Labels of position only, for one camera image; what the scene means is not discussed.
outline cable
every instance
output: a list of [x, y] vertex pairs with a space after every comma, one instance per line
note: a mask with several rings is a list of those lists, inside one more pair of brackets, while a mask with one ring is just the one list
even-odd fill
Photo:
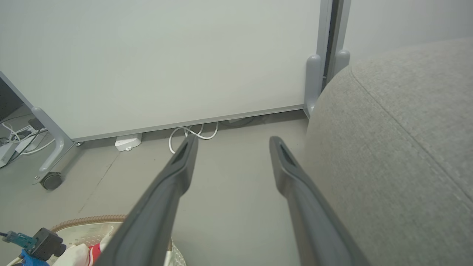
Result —
[[11, 135], [13, 134], [13, 135], [15, 135], [15, 136], [17, 137], [17, 140], [20, 141], [20, 137], [19, 137], [18, 134], [13, 130], [13, 127], [12, 127], [10, 124], [8, 124], [10, 127], [7, 127], [7, 126], [5, 125], [5, 122], [3, 122], [3, 123], [1, 123], [1, 124], [2, 124], [6, 129], [10, 130], [10, 137], [11, 137]]
[[22, 129], [20, 129], [20, 130], [14, 131], [14, 130], [13, 130], [13, 127], [11, 126], [11, 124], [8, 124], [8, 125], [10, 126], [10, 128], [8, 128], [8, 127], [5, 127], [5, 128], [7, 128], [8, 130], [10, 130], [10, 136], [8, 137], [8, 140], [9, 140], [9, 141], [11, 141], [11, 137], [12, 137], [12, 136], [17, 135], [19, 132], [28, 131], [30, 128], [33, 128], [32, 126], [27, 125], [27, 126], [25, 126], [24, 128], [22, 128]]
[[48, 142], [48, 144], [46, 144], [45, 146], [43, 146], [43, 147], [41, 147], [41, 148], [39, 148], [39, 149], [36, 149], [36, 150], [34, 150], [34, 151], [23, 152], [22, 154], [23, 154], [23, 155], [31, 155], [31, 154], [33, 154], [33, 153], [37, 153], [38, 151], [40, 151], [40, 150], [46, 148], [47, 146], [49, 146], [49, 145], [50, 145], [51, 143], [53, 143], [55, 140], [56, 140], [56, 139], [53, 139], [52, 141]]
[[178, 127], [178, 128], [176, 128], [176, 129], [174, 129], [174, 131], [173, 131], [173, 132], [171, 133], [171, 135], [169, 136], [169, 150], [170, 150], [173, 154], [176, 153], [176, 152], [173, 150], [173, 147], [172, 147], [172, 145], [171, 145], [171, 140], [172, 140], [172, 138], [173, 138], [174, 133], [176, 133], [176, 131], [178, 131], [179, 129], [184, 129], [184, 134], [185, 134], [186, 137], [188, 136], [188, 133], [187, 133], [187, 132], [190, 132], [190, 133], [196, 135], [197, 137], [199, 137], [200, 139], [209, 140], [209, 139], [215, 137], [215, 135], [217, 135], [217, 131], [219, 130], [219, 123], [216, 122], [215, 131], [213, 132], [212, 136], [210, 136], [210, 137], [204, 137], [204, 136], [201, 135], [202, 131], [204, 130], [204, 124], [201, 125], [201, 130], [199, 131], [199, 133], [196, 133], [196, 132], [192, 131], [190, 128], [187, 128], [187, 127], [185, 127], [185, 126], [181, 126], [181, 127]]
[[18, 153], [14, 158], [11, 158], [11, 159], [7, 162], [6, 165], [12, 163], [12, 162], [13, 162], [16, 158], [18, 158], [24, 151], [26, 151], [26, 149], [29, 147], [29, 145], [31, 145], [31, 143], [32, 143], [33, 141], [35, 141], [35, 139], [36, 139], [36, 137], [39, 135], [40, 131], [41, 131], [41, 129], [38, 130], [38, 132], [36, 132], [35, 137], [32, 139], [32, 141], [30, 141], [30, 143], [28, 143], [28, 145], [26, 145], [26, 146], [23, 148], [23, 150], [20, 151], [20, 153]]
[[[48, 130], [44, 128], [44, 129], [40, 129], [38, 132], [39, 132], [39, 133], [43, 133], [43, 132], [46, 132], [46, 131], [48, 131]], [[36, 134], [36, 133], [31, 133], [31, 134], [29, 134], [28, 136], [24, 137], [23, 139], [21, 139], [21, 140], [19, 140], [19, 141], [12, 141], [12, 140], [9, 140], [9, 141], [7, 141], [7, 142], [20, 143], [20, 142], [22, 142], [22, 141], [28, 139], [29, 137], [34, 136], [35, 134]]]

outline sofa cushion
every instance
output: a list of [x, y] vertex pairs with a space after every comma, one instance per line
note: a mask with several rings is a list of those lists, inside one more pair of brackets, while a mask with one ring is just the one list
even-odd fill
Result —
[[473, 265], [473, 39], [343, 69], [304, 168], [372, 265]]

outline whiteboard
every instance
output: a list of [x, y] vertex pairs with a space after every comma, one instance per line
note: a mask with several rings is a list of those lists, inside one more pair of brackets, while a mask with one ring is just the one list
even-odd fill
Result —
[[319, 9], [320, 0], [2, 1], [0, 71], [73, 140], [302, 108]]
[[473, 36], [473, 0], [352, 0], [350, 63], [403, 46]]

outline metal frame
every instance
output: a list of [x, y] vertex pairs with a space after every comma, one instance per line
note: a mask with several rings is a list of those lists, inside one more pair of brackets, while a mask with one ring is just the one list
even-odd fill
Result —
[[329, 55], [326, 83], [328, 83], [340, 70], [350, 63], [350, 52], [343, 49], [345, 33], [348, 25], [348, 15], [350, 12], [351, 0], [337, 1], [337, 10], [334, 10], [334, 32], [332, 36], [332, 47]]
[[330, 20], [333, 0], [320, 0], [319, 29], [317, 34], [316, 54], [306, 63], [306, 89], [304, 93], [304, 112], [310, 118], [315, 102], [322, 92], [324, 66], [329, 41]]
[[[48, 129], [49, 133], [54, 137], [56, 147], [54, 151], [49, 155], [43, 165], [39, 168], [38, 175], [34, 177], [34, 184], [40, 182], [47, 173], [53, 171], [54, 169], [60, 169], [58, 163], [71, 149], [73, 149], [74, 141], [72, 141], [64, 131], [39, 107], [32, 105], [26, 97], [13, 85], [13, 83], [0, 71], [0, 79], [2, 79], [7, 86], [9, 86], [13, 92], [15, 92], [18, 97], [31, 109], [33, 115], [38, 118], [38, 120]], [[68, 157], [72, 159], [76, 152], [69, 152]], [[63, 165], [67, 164], [69, 161], [63, 160]]]

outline caster wheel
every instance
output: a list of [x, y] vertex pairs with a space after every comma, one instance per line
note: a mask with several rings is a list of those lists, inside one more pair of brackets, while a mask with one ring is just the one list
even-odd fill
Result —
[[47, 173], [43, 180], [41, 180], [40, 184], [47, 190], [55, 190], [60, 184], [62, 184], [61, 173]]

